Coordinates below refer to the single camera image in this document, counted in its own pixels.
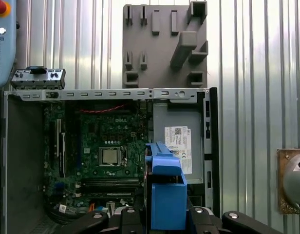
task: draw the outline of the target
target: metal frame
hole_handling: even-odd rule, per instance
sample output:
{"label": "metal frame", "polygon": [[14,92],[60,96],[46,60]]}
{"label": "metal frame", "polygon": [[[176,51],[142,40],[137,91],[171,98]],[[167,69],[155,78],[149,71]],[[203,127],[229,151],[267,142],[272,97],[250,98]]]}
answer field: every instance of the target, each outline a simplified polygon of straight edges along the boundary
{"label": "metal frame", "polygon": [[164,89],[107,89],[107,90],[17,90],[6,91],[4,96],[19,96],[23,101],[64,101],[101,99],[169,99],[172,103],[196,103],[200,88]]}
{"label": "metal frame", "polygon": [[[8,138],[8,99],[10,96],[17,96],[25,102],[54,102],[66,100],[110,100],[110,99],[133,99],[133,100],[156,100],[156,102],[164,102],[168,100],[170,103],[200,103],[203,93],[203,105],[205,101],[210,100],[210,89],[202,88],[154,88],[154,89],[114,89],[114,90],[15,90],[4,92],[3,98],[3,168],[2,168],[2,200],[3,200],[3,228],[7,225],[7,138]],[[211,139],[205,140],[205,121],[210,121],[210,117],[206,117],[205,108],[201,110],[201,118],[204,124],[201,125],[201,142],[202,155],[211,154]],[[212,174],[211,161],[205,161],[202,158],[202,174],[201,180],[207,181],[207,172]],[[213,185],[213,176],[211,176],[211,184]],[[213,204],[213,188],[208,188],[206,183],[206,206],[212,207]]]}

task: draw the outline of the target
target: gray connector block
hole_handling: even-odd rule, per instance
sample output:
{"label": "gray connector block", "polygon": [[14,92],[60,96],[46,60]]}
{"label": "gray connector block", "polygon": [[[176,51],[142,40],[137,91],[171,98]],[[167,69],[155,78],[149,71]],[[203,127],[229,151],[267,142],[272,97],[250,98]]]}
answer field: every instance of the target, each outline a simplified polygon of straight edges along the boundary
{"label": "gray connector block", "polygon": [[147,25],[148,24],[148,17],[147,17],[147,11],[146,11],[146,5],[141,5],[141,11],[140,11],[140,24],[141,25]]}
{"label": "gray connector block", "polygon": [[181,68],[192,50],[197,47],[197,32],[181,32],[179,41],[170,60],[172,68]]}
{"label": "gray connector block", "polygon": [[148,56],[145,51],[141,52],[140,55],[140,69],[145,71],[148,67]]}
{"label": "gray connector block", "polygon": [[176,36],[179,33],[178,29],[178,12],[173,10],[170,13],[170,32],[172,36]]}
{"label": "gray connector block", "polygon": [[124,18],[126,25],[132,25],[132,6],[125,5],[124,6]]}
{"label": "gray connector block", "polygon": [[152,34],[157,36],[160,34],[160,11],[154,10],[152,12]]}
{"label": "gray connector block", "polygon": [[187,75],[188,87],[198,88],[203,86],[203,72],[194,71]]}
{"label": "gray connector block", "polygon": [[199,52],[192,51],[189,55],[188,62],[190,64],[199,64],[208,56],[208,41],[206,41]]}
{"label": "gray connector block", "polygon": [[207,17],[207,2],[192,1],[187,10],[187,23],[189,24],[193,17],[200,18],[200,24],[203,24]]}
{"label": "gray connector block", "polygon": [[127,51],[124,56],[124,64],[126,70],[130,71],[132,69],[132,51]]}
{"label": "gray connector block", "polygon": [[123,84],[126,88],[138,88],[138,72],[137,71],[127,71],[124,73]]}

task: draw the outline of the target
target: silver metal panel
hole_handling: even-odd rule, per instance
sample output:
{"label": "silver metal panel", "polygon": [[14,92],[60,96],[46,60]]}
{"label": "silver metal panel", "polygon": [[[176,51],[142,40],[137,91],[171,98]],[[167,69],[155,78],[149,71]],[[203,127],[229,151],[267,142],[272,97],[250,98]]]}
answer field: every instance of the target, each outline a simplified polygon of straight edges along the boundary
{"label": "silver metal panel", "polygon": [[191,129],[191,150],[193,157],[192,173],[185,175],[188,184],[198,184],[204,181],[201,124],[203,124],[201,123],[201,115],[196,107],[193,109],[181,109],[180,111],[179,109],[169,109],[166,101],[153,105],[154,142],[165,142],[165,127],[186,126],[188,129]]}
{"label": "silver metal panel", "polygon": [[[122,7],[188,0],[18,0],[18,68],[65,68],[66,88],[122,87]],[[300,234],[277,210],[276,149],[300,147],[300,0],[209,0],[208,85],[219,87],[222,211]]]}

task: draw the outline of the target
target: emergency stop button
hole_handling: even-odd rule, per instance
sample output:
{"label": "emergency stop button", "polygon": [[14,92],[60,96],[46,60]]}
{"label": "emergency stop button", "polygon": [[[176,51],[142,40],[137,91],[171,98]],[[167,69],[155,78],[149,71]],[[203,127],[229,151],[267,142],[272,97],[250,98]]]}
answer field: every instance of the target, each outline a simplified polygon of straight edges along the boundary
{"label": "emergency stop button", "polygon": [[10,13],[10,5],[0,0],[0,17],[5,17]]}

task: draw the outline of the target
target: white label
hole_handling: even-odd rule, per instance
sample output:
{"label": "white label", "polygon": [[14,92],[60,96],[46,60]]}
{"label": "white label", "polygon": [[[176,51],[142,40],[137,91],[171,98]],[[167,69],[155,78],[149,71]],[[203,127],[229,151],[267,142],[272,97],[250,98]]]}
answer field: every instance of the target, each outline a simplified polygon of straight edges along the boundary
{"label": "white label", "polygon": [[61,213],[66,213],[66,209],[67,209],[67,206],[65,206],[65,205],[59,206],[59,212],[61,212]]}
{"label": "white label", "polygon": [[165,127],[165,145],[180,158],[184,174],[192,174],[191,129],[187,126]]}

